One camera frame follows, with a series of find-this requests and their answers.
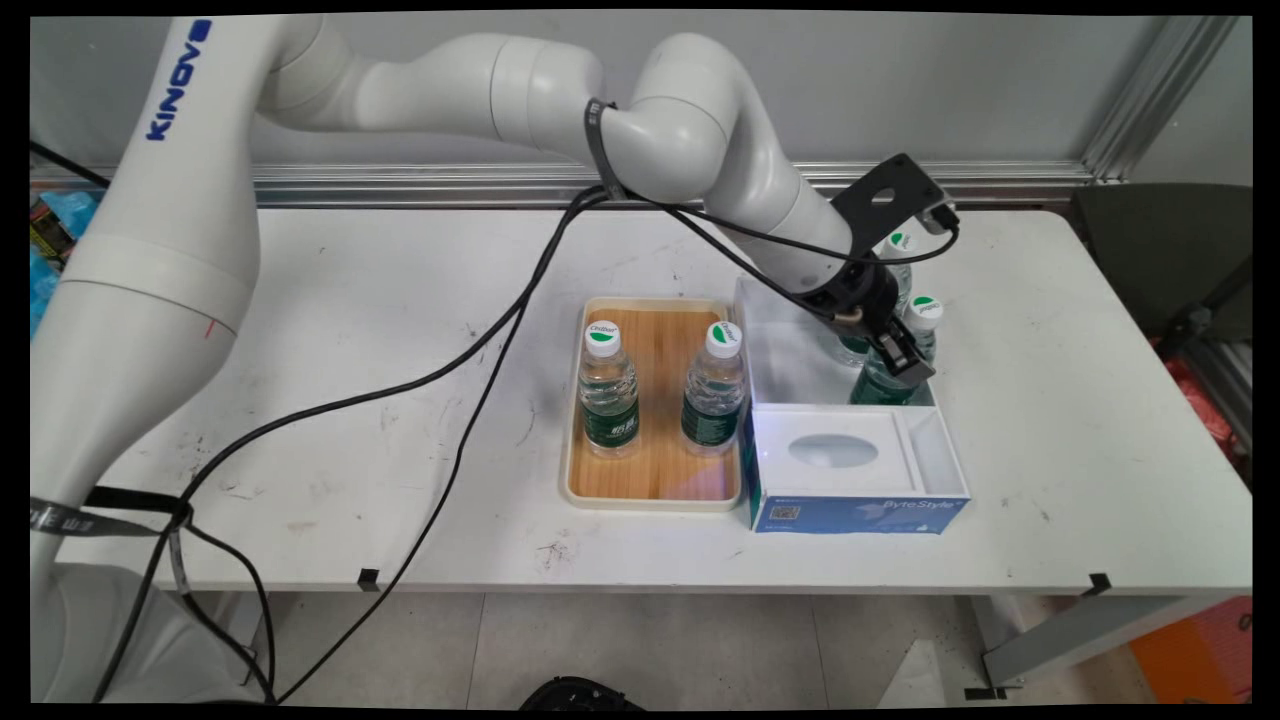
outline table leg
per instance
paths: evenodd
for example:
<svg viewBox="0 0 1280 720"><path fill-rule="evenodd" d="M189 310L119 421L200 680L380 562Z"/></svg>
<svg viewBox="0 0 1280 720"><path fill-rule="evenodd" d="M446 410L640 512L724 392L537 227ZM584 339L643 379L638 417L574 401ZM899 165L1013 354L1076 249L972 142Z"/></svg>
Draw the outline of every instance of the table leg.
<svg viewBox="0 0 1280 720"><path fill-rule="evenodd" d="M1018 632L1005 598L974 598L987 642L983 655L992 687L1020 687L1028 678L1083 662L1094 655L1194 615L1226 600L1219 596L1094 596L1043 623Z"/></svg>

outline tray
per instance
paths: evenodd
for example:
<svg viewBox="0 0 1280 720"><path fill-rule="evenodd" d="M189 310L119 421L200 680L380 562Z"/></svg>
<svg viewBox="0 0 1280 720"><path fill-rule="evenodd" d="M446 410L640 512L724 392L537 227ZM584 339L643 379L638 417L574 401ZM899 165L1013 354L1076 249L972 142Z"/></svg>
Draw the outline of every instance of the tray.
<svg viewBox="0 0 1280 720"><path fill-rule="evenodd" d="M680 411L685 375L703 346L707 327L728 319L722 302L696 299L596 297L582 310L570 393L572 413L561 468L561 489L580 507L723 512L737 503L742 482L737 441L718 457L685 450ZM577 366L589 323L611 320L636 366L640 384L640 446L628 457L591 454L582 433Z"/></svg>

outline white box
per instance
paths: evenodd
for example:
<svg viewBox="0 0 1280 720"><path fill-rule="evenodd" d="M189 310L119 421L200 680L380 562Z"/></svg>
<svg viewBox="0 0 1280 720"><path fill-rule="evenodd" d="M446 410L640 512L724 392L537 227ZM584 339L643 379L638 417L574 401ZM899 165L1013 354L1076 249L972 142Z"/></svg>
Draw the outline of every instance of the white box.
<svg viewBox="0 0 1280 720"><path fill-rule="evenodd" d="M928 384L906 407L849 405L858 370L836 360L838 340L817 318L751 278L737 283L735 316L751 388L739 441L751 529L946 529L969 488Z"/></svg>

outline plastic bottle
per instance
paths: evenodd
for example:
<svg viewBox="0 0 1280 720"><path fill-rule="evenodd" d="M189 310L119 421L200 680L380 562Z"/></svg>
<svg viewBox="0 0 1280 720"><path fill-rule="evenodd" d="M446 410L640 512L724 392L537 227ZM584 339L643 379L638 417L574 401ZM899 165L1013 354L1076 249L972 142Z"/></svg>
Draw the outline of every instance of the plastic bottle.
<svg viewBox="0 0 1280 720"><path fill-rule="evenodd" d="M942 322L942 302L927 295L918 295L911 299L902 318L902 324L915 336L915 345L920 355L933 361L937 356L937 337L934 328ZM884 360L878 352L872 352L867 357L863 372L858 374L852 392L849 393L851 405L906 405L911 401L919 386L908 386L899 382L890 374Z"/></svg>
<svg viewBox="0 0 1280 720"><path fill-rule="evenodd" d="M712 323L705 345L689 366L680 429L685 447L695 455L719 455L733 442L746 379L741 348L737 325Z"/></svg>
<svg viewBox="0 0 1280 720"><path fill-rule="evenodd" d="M622 334L608 320L588 325L577 370L582 429L591 452L623 457L640 437L640 395L636 368L622 350Z"/></svg>
<svg viewBox="0 0 1280 720"><path fill-rule="evenodd" d="M872 249L883 260L896 260L914 255L919 243L911 233L895 232L882 240ZM888 274L897 281L897 302L893 304L893 314L899 318L906 309L906 301L911 296L911 265L886 265ZM867 352L872 348L870 342L864 337L840 336L840 345L836 346L836 360L850 368L861 368L867 363Z"/></svg>

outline white table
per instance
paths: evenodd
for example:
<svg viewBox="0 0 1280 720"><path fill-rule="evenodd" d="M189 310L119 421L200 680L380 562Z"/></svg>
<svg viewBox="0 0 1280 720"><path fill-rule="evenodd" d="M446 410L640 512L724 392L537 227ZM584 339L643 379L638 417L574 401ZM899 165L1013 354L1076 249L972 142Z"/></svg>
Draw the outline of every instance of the white table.
<svg viewBox="0 0 1280 720"><path fill-rule="evenodd" d="M105 484L177 493L266 420L443 365L516 297L559 214L259 217L261 277L227 366ZM742 506L685 515L570 505L557 479L582 305L603 295L730 301L741 274L662 214L593 211L571 225L534 295L399 589L998 598L1078 596L1105 573L1111 589L1064 621L1014 639L991 630L997 683L1251 593L1252 496L1068 224L984 211L964 213L961 228L951 252L915 269L915 287L947 302L934 392L973 492L942 536L753 534ZM385 583L439 497L497 352L495 340L428 388L260 439L196 496L197 523L246 552L269 589L355 591L361 569ZM141 569L151 542L70 539L59 559ZM251 588L233 559L183 548L195 587ZM166 566L157 582L172 585Z"/></svg>

